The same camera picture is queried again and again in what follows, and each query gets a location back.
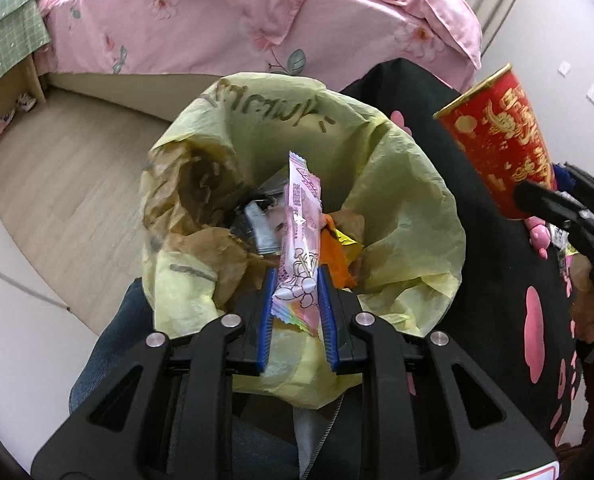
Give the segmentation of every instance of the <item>red paper cup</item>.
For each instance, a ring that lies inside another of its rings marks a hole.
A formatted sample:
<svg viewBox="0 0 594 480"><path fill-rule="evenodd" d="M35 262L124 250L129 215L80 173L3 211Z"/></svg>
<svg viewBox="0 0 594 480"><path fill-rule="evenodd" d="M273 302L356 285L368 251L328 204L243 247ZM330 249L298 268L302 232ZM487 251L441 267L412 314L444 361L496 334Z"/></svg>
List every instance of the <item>red paper cup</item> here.
<svg viewBox="0 0 594 480"><path fill-rule="evenodd" d="M524 179L555 189L551 159L513 67L507 64L433 117L450 132L500 208L510 219L528 218L513 200Z"/></svg>

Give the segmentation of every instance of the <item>green plaid cloth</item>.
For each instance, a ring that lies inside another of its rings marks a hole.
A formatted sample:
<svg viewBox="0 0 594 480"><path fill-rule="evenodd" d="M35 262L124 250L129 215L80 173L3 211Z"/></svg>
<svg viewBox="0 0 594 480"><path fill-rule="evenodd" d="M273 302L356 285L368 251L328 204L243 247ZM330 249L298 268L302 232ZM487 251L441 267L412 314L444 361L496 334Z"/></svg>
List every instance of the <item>green plaid cloth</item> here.
<svg viewBox="0 0 594 480"><path fill-rule="evenodd" d="M0 77L49 42L34 0L0 0Z"/></svg>

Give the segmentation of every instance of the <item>silver screw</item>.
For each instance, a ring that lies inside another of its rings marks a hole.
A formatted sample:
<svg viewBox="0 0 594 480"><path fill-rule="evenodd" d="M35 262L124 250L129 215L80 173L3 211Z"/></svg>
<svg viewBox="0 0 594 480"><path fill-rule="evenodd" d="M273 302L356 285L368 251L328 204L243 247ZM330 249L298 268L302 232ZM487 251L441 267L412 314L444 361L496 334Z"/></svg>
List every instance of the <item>silver screw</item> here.
<svg viewBox="0 0 594 480"><path fill-rule="evenodd" d="M370 326L375 322L375 316L370 312L360 312L355 316L355 321L361 326Z"/></svg>
<svg viewBox="0 0 594 480"><path fill-rule="evenodd" d="M226 314L221 317L221 324L228 328L235 328L241 323L241 318L237 314Z"/></svg>
<svg viewBox="0 0 594 480"><path fill-rule="evenodd" d="M146 344L151 348L162 346L166 342L166 336L161 332L153 332L146 338Z"/></svg>
<svg viewBox="0 0 594 480"><path fill-rule="evenodd" d="M433 342L434 345L437 346L446 346L450 339L444 332L440 332L436 330L430 335L430 340Z"/></svg>

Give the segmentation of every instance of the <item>gold cup rim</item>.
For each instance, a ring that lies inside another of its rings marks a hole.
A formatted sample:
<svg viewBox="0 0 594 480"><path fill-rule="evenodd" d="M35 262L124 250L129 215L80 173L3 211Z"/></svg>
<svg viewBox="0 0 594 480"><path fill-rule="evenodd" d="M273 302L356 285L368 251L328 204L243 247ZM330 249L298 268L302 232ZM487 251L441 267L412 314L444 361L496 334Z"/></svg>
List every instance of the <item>gold cup rim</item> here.
<svg viewBox="0 0 594 480"><path fill-rule="evenodd" d="M501 76L503 76L507 72L510 72L512 69L513 69L513 65L511 63L507 63L504 68L501 68L500 70L495 72L492 76L484 79L484 81L482 81L478 85L474 86L473 88L468 90L466 93L460 95L457 99L455 99L455 101L451 102L450 104L447 104L445 107L443 107L438 112L435 112L433 114L433 118L435 120L437 120L441 117L448 115L450 112L455 110L455 108L457 108L459 105L461 105L465 102L468 102L474 95L478 94L482 90L491 88L498 81L498 79Z"/></svg>

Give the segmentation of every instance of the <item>human hand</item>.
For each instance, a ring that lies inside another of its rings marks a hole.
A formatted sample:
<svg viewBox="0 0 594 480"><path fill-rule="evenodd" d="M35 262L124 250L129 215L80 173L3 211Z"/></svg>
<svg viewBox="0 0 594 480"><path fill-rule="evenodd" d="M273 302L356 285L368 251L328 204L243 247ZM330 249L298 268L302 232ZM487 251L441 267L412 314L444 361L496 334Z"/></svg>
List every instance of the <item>human hand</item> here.
<svg viewBox="0 0 594 480"><path fill-rule="evenodd" d="M575 337L586 343L594 341L594 283L590 279L590 261L575 254L570 263L570 279L577 289L572 306Z"/></svg>

